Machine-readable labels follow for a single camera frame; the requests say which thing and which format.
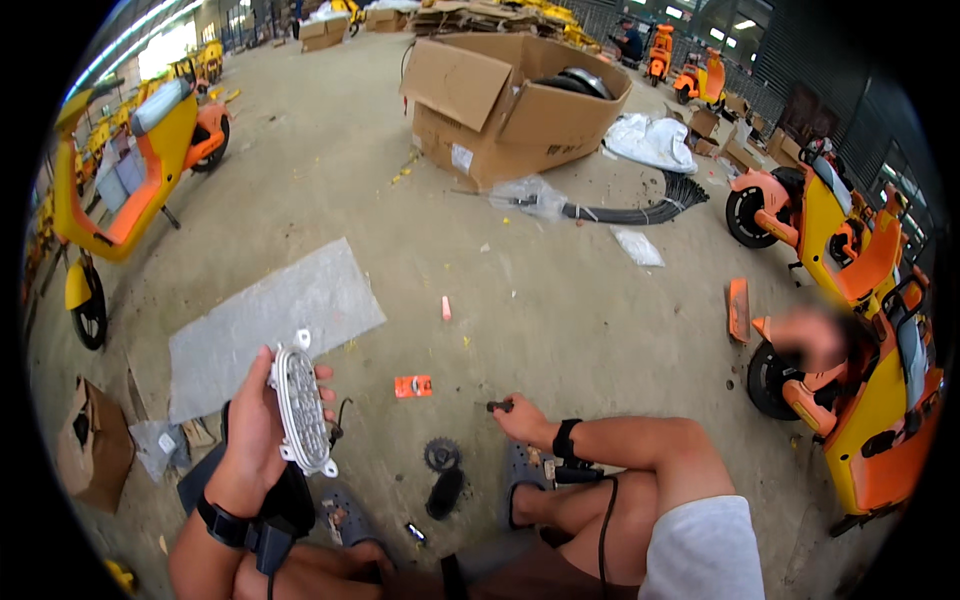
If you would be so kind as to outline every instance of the white plastic bag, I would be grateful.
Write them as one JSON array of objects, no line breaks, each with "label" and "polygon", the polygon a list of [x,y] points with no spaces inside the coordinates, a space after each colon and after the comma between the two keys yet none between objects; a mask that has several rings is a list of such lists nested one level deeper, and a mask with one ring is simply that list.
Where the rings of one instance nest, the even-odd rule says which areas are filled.
[{"label": "white plastic bag", "polygon": [[693,174],[697,163],[684,144],[686,125],[663,117],[633,112],[617,119],[607,130],[604,144],[611,152],[663,171]]},{"label": "white plastic bag", "polygon": [[128,429],[137,445],[136,457],[154,483],[163,479],[167,465],[190,467],[186,436],[179,425],[171,425],[167,420],[144,420]]},{"label": "white plastic bag", "polygon": [[657,252],[657,247],[650,243],[646,235],[619,225],[611,225],[610,231],[620,244],[620,248],[630,255],[638,267],[666,266],[660,253]]},{"label": "white plastic bag", "polygon": [[564,216],[566,194],[550,187],[544,178],[531,175],[507,181],[493,187],[488,197],[490,204],[500,210],[520,209],[528,215],[556,223]]}]

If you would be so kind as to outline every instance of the black cable bundle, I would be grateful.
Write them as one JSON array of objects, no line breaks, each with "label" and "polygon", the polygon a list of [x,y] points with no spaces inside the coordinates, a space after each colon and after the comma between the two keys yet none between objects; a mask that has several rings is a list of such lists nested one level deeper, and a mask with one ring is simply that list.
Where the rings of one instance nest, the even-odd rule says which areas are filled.
[{"label": "black cable bundle", "polygon": [[666,183],[664,198],[648,208],[598,208],[566,203],[564,215],[599,223],[656,225],[673,219],[695,204],[709,200],[707,190],[686,175],[663,171],[663,177]]}]

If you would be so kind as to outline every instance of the gray mat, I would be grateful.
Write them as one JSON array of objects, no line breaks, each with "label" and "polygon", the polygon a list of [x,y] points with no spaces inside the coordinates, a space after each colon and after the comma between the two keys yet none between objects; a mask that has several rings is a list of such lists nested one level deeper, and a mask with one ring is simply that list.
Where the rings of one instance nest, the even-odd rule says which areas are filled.
[{"label": "gray mat", "polygon": [[271,273],[170,338],[170,422],[220,410],[257,348],[292,344],[310,331],[318,356],[387,321],[347,238]]}]

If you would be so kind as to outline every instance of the concrete floor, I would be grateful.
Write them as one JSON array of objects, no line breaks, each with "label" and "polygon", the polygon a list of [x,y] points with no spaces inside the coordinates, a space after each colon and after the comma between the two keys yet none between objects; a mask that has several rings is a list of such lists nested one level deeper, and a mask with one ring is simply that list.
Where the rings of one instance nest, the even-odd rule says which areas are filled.
[{"label": "concrete floor", "polygon": [[[63,269],[37,307],[31,382],[50,447],[75,374],[117,399],[130,423],[165,418],[169,337],[271,270],[346,236],[388,321],[319,357],[336,371],[340,397],[356,400],[335,458],[361,498],[386,500],[367,503],[403,561],[427,568],[494,534],[503,437],[483,404],[521,390],[553,419],[698,420],[750,501],[768,597],[831,595],[869,562],[894,517],[827,538],[840,513],[819,450],[801,423],[754,408],[743,378],[756,336],[742,348],[726,334],[724,285],[748,276],[753,314],[777,311],[794,289],[790,251],[737,245],[724,223],[723,171],[700,156],[694,179],[710,201],[643,229],[664,269],[635,266],[606,226],[550,225],[445,194],[453,178],[423,158],[391,184],[410,152],[410,120],[396,93],[409,43],[405,34],[364,33],[306,55],[286,45],[228,58],[224,85],[243,94],[229,107],[236,120],[222,165],[185,176],[168,202],[183,229],[158,218],[127,263],[97,261],[108,292],[105,348],[86,350],[74,334],[63,310]],[[662,111],[672,89],[634,76],[625,110]],[[724,139],[730,124],[721,124]],[[662,190],[656,170],[600,154],[545,176],[583,204],[646,205]],[[658,183],[647,196],[650,179]],[[484,244],[490,252],[480,253]],[[443,295],[449,322],[440,318]],[[433,377],[434,395],[397,401],[394,377],[419,373]],[[219,432],[217,417],[207,424]],[[423,508],[435,475],[422,449],[440,436],[460,445],[468,478],[445,522]],[[195,450],[194,460],[205,452]],[[134,461],[115,516],[75,504],[96,547],[136,572],[139,597],[172,596],[158,540],[172,546],[185,519],[179,479],[168,469],[155,486]],[[427,549],[415,550],[402,530],[407,521],[429,538]]]}]

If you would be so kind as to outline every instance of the warehouse ceiling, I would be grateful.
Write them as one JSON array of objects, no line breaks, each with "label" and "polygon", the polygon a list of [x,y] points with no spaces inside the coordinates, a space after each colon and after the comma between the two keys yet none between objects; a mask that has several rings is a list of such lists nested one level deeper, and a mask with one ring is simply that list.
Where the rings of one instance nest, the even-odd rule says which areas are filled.
[{"label": "warehouse ceiling", "polygon": [[94,62],[110,44],[114,43],[140,19],[147,17],[136,31],[109,50],[103,59],[90,72],[85,84],[91,84],[110,67],[115,60],[124,55],[140,38],[146,36],[154,27],[189,5],[192,0],[120,0],[107,17],[103,28],[97,32],[84,57],[77,65],[78,76]]}]

